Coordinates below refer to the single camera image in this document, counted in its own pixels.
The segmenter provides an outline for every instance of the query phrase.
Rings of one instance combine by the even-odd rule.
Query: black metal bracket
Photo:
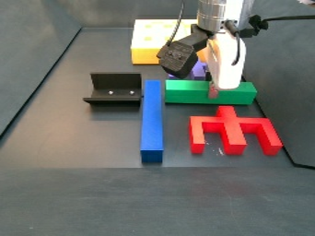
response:
[[[91,73],[94,92],[84,101],[91,105],[142,102],[141,73]]]

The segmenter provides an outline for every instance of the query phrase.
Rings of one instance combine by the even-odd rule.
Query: black bracket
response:
[[[142,102],[142,74],[91,73],[94,92],[84,101],[91,105]]]
[[[158,53],[161,66],[169,74],[178,78],[186,78],[198,62],[198,51],[207,47],[207,40],[213,34],[191,26],[193,34],[179,41],[166,45]]]

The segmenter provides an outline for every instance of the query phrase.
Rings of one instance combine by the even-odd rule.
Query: blue block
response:
[[[163,162],[163,96],[162,81],[146,80],[142,125],[142,162]]]
[[[205,80],[206,79],[205,67],[206,67],[206,64],[198,61],[194,68],[193,68],[193,74],[194,74],[195,80]]]

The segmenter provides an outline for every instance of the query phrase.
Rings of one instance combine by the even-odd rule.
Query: green block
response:
[[[258,95],[251,82],[242,82],[237,89],[221,90],[217,99],[210,99],[209,93],[210,81],[166,81],[166,103],[250,105]]]

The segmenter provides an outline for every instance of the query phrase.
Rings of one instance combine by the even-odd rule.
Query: white robot part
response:
[[[235,37],[227,32],[217,34],[209,40],[206,59],[213,74],[213,84],[218,90],[237,89],[242,81],[245,68],[246,47],[241,40],[241,58],[237,65],[231,65],[235,60],[238,47]]]
[[[239,27],[245,0],[227,0],[226,20],[235,20],[235,26]]]

